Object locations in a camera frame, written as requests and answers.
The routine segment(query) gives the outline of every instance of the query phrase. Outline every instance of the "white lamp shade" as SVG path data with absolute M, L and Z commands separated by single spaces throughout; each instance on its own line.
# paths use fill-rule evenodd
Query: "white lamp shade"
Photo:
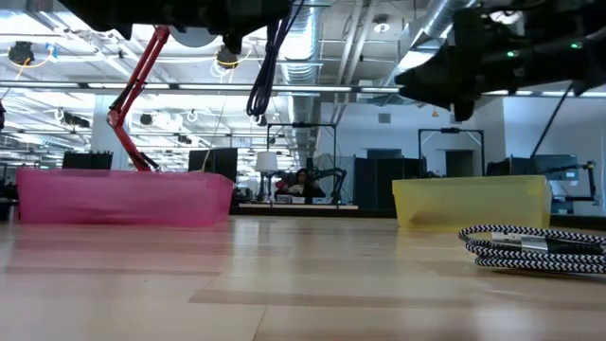
M 275 152 L 258 152 L 255 171 L 279 171 Z

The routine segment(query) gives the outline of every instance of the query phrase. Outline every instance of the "door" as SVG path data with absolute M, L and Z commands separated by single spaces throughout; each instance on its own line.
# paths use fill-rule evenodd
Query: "door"
M 475 176 L 475 171 L 473 171 L 473 151 L 446 151 L 446 176 Z

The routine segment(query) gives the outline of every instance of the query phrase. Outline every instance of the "black metal frame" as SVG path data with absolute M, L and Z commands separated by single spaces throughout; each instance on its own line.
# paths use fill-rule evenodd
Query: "black metal frame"
M 270 149 L 270 140 L 271 138 L 271 129 L 272 127 L 291 127 L 296 129 L 312 129 L 316 127 L 329 127 L 332 128 L 332 167 L 334 169 L 337 168 L 337 125 L 336 124 L 328 124 L 328 123 L 267 123 L 267 151 Z M 336 190 L 337 179 L 332 178 L 332 192 Z
M 419 172 L 421 175 L 426 170 L 423 169 L 423 146 L 422 135 L 425 132 L 434 132 L 440 134 L 460 134 L 460 133 L 477 133 L 480 135 L 480 148 L 482 150 L 482 176 L 486 176 L 486 155 L 484 145 L 484 131 L 480 129 L 459 129 L 459 128 L 442 128 L 442 129 L 419 129 Z

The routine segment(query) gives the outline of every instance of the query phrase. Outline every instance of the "black cable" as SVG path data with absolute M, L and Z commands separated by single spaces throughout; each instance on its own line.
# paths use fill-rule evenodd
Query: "black cable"
M 476 240 L 469 235 L 499 232 L 522 235 L 519 245 Z M 606 238 L 553 229 L 512 225 L 477 225 L 462 229 L 458 238 L 478 257 L 480 266 L 606 274 Z
M 260 117 L 267 111 L 267 107 L 272 99 L 272 88 L 274 87 L 274 76 L 276 75 L 277 57 L 280 48 L 304 5 L 305 0 L 301 0 L 301 4 L 296 9 L 292 18 L 293 8 L 291 6 L 291 10 L 289 10 L 282 20 L 278 20 L 267 26 L 265 60 L 261 65 L 257 80 L 253 85 L 248 103 L 246 104 L 246 114 L 255 117 L 258 121 L 260 121 Z
M 560 111 L 561 105 L 564 103 L 564 101 L 568 97 L 568 93 L 570 93 L 570 90 L 572 90 L 572 87 L 573 87 L 573 83 L 570 83 L 570 85 L 566 89 L 566 92 L 564 92 L 564 95 L 561 97 L 560 101 L 558 102 L 556 109 L 553 111 L 553 114 L 551 114 L 551 117 L 549 118 L 549 121 L 547 122 L 547 125 L 545 126 L 545 129 L 543 130 L 543 133 L 541 134 L 541 137 L 539 138 L 539 142 L 534 147 L 534 150 L 532 151 L 532 154 L 530 155 L 530 159 L 533 159 L 534 156 L 539 151 L 539 147 L 541 147 L 543 140 L 547 136 L 547 132 L 549 132 L 549 128 L 551 128 L 551 124 L 553 123 L 553 120 L 556 118 L 556 115 Z

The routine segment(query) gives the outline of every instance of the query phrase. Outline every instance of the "pillar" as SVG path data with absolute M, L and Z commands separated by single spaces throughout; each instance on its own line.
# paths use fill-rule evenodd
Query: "pillar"
M 117 139 L 116 133 L 107 123 L 107 113 L 110 105 L 116 100 L 116 96 L 96 95 L 95 112 L 93 116 L 93 136 L 91 141 L 92 152 L 112 152 L 114 158 L 112 161 L 112 170 L 126 171 L 129 166 L 129 155 Z M 128 133 L 131 130 L 130 116 L 124 121 L 124 130 Z

